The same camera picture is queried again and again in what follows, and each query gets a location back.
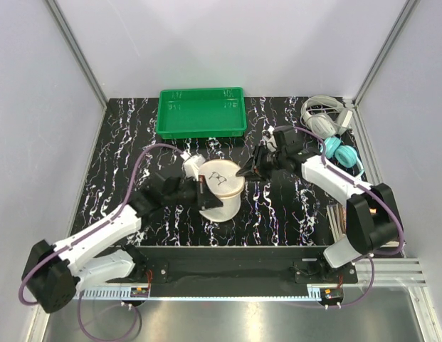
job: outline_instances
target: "green tray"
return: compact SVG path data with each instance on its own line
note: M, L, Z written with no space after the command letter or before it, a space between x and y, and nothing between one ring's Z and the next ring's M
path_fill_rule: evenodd
M161 92L156 131L162 139L240 137L247 127L242 88Z

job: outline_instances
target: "marble tabletop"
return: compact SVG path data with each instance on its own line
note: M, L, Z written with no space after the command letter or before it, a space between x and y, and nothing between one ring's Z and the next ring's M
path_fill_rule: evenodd
M248 129L241 138L167 140L207 160L225 158L244 165L270 125L300 126L300 107L307 98L245 98ZM125 196L132 167L144 147L161 142L156 134L158 98L118 98L109 102L73 225L79 232L109 214ZM317 142L305 136L307 147ZM342 136L355 147L352 132ZM135 186L152 172L177 176L182 159L156 149L141 165ZM327 205L335 200L319 187L286 172L270 182L248 182L239 213L230 221L212 223L194 207L166 207L127 243L142 246L291 246L331 244Z

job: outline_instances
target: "white container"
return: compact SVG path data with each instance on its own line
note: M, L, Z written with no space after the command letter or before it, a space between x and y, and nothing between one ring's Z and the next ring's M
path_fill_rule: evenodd
M201 216L212 222L225 222L232 219L241 206L241 192L244 189L244 177L237 177L240 167L230 160L209 160L199 168L199 175L205 176L208 188L218 197L223 206L201 210Z

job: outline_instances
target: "gray floor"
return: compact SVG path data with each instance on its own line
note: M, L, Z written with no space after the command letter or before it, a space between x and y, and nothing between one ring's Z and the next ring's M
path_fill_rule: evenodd
M346 302L359 289L346 289ZM88 323L113 302L84 301ZM405 289L373 289L352 308L325 311L288 303L153 302L140 307L142 329L127 341L155 342L296 342L296 341L423 341ZM132 322L132 313L116 307L99 315L88 330L98 338L118 338ZM76 302L51 315L44 341L89 341L78 329Z

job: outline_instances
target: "beige lid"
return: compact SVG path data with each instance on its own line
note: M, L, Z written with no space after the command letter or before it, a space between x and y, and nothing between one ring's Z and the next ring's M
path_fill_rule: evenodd
M238 164L225 159L209 160L199 168L199 175L205 176L206 183L217 197L230 197L244 188L244 177L237 177Z

